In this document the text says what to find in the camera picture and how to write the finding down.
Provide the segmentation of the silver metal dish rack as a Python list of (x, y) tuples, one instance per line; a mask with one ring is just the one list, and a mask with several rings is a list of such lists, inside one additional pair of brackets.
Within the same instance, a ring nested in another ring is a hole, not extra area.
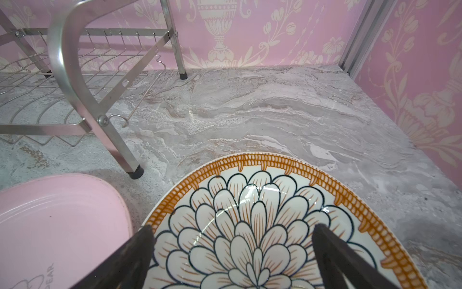
[(94, 135), (132, 179), (144, 170), (109, 110), (146, 75), (160, 50), (171, 45), (181, 79), (188, 75), (168, 1), (161, 2), (165, 28), (93, 28), (91, 24), (128, 1), (78, 1), (58, 13), (49, 28), (19, 28), (1, 15), (1, 44), (22, 56), (1, 65), (1, 140)]

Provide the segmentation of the aluminium corner post right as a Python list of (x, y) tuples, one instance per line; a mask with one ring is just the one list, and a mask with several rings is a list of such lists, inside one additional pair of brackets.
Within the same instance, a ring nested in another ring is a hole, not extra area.
[(370, 48), (395, 3), (396, 1), (390, 0), (369, 0), (365, 2), (352, 36), (339, 61), (339, 67), (353, 80), (360, 72)]

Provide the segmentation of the white floral plate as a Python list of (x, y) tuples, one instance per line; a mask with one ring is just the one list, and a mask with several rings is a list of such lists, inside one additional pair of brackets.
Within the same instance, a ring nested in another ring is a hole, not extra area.
[(323, 224), (403, 289), (427, 287), (385, 223), (349, 188), (267, 152), (222, 157), (183, 177), (145, 220), (147, 289), (321, 289), (312, 237)]

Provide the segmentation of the pink plate with bear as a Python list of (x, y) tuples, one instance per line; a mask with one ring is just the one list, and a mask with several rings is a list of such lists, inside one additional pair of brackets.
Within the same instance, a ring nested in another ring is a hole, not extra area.
[(133, 234), (120, 193), (91, 175), (34, 179), (1, 191), (1, 287), (69, 289)]

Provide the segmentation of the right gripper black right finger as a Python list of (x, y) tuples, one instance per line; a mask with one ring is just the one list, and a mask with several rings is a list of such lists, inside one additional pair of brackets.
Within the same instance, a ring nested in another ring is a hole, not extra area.
[(395, 289), (397, 286), (357, 255), (324, 224), (314, 227), (312, 243), (324, 287), (346, 289)]

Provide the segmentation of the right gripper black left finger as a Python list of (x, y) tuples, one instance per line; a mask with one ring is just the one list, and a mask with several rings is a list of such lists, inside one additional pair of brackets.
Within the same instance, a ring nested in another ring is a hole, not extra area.
[(141, 289), (149, 270), (154, 244), (152, 227), (143, 226), (73, 288)]

